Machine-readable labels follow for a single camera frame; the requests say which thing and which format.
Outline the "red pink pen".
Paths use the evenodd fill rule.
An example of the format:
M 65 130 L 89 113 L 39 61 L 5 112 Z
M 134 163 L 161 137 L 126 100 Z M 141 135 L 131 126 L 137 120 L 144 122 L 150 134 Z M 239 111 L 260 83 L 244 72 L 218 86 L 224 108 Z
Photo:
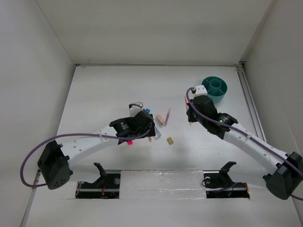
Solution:
M 187 121 L 188 121 L 189 125 L 191 126 L 191 122 L 188 120 L 188 110 L 189 110 L 188 100 L 187 100 L 186 96 L 184 96 L 184 99 L 185 99 L 185 106 L 186 106 Z

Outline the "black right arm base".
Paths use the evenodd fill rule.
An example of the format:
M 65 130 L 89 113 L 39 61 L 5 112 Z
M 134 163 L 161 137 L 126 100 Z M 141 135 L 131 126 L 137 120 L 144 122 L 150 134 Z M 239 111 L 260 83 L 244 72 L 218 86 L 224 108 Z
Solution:
M 248 186 L 243 182 L 234 182 L 228 175 L 236 162 L 230 161 L 219 170 L 204 170 L 201 185 L 205 187 L 207 199 L 250 198 Z

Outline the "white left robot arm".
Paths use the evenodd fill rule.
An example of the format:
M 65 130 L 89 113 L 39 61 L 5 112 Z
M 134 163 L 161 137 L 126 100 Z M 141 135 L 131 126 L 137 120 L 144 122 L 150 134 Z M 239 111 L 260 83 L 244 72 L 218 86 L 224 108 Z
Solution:
M 48 142 L 37 162 L 45 183 L 50 190 L 58 189 L 75 174 L 73 166 L 83 158 L 124 142 L 155 136 L 153 115 L 140 110 L 135 116 L 111 122 L 97 134 L 72 142 Z

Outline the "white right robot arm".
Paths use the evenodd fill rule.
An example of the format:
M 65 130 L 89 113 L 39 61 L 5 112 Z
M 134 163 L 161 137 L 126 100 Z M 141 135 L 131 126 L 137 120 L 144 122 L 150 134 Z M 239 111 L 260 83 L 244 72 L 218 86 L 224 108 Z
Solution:
M 187 99 L 189 122 L 200 123 L 210 134 L 233 144 L 266 170 L 265 187 L 277 198 L 287 200 L 303 181 L 303 158 L 276 149 L 247 131 L 226 113 L 217 112 L 213 101 L 205 95 Z

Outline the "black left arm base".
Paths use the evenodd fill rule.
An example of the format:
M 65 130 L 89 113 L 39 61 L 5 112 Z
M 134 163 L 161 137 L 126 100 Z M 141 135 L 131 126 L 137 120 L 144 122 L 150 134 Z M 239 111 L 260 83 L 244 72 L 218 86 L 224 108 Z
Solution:
M 99 171 L 99 178 L 92 183 L 78 182 L 76 199 L 119 199 L 121 171 L 106 171 L 100 163 L 94 163 Z

